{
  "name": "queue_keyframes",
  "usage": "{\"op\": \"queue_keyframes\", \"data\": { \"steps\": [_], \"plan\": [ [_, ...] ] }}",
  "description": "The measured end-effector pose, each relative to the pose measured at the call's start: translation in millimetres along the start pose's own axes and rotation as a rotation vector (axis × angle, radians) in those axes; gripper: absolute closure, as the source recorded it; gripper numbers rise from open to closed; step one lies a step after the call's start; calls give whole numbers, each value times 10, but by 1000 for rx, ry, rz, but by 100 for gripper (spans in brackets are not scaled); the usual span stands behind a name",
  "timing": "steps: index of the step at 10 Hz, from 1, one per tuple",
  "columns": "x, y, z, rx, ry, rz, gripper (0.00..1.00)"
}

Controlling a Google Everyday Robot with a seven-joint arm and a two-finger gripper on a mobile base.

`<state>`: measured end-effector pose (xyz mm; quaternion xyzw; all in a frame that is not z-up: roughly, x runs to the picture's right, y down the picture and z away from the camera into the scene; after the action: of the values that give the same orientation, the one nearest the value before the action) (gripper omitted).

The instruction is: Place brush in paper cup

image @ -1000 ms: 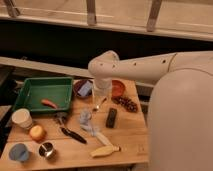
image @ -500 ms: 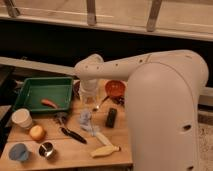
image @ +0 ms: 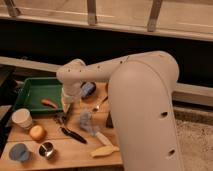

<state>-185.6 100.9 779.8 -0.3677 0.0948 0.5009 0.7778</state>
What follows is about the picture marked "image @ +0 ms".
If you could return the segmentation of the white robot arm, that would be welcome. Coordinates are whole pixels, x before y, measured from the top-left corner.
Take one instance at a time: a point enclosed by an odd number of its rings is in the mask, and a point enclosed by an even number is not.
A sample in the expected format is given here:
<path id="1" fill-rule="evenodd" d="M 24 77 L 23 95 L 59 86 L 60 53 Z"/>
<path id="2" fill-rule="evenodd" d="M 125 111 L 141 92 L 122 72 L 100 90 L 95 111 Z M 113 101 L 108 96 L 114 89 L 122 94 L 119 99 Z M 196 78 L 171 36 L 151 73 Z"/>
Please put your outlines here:
<path id="1" fill-rule="evenodd" d="M 76 59 L 56 72 L 64 108 L 77 99 L 82 82 L 108 84 L 110 114 L 125 171 L 184 171 L 172 106 L 178 76 L 176 60 L 163 51 L 92 65 Z"/>

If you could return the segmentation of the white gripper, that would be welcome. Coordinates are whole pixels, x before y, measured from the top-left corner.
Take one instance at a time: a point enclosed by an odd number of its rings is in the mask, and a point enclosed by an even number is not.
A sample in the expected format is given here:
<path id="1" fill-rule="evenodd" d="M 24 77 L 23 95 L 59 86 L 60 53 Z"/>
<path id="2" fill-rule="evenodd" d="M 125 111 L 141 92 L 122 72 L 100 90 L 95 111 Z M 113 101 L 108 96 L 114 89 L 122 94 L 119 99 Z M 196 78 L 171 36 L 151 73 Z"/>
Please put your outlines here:
<path id="1" fill-rule="evenodd" d="M 64 84 L 61 91 L 62 110 L 67 113 L 69 107 L 81 97 L 81 84 Z"/>

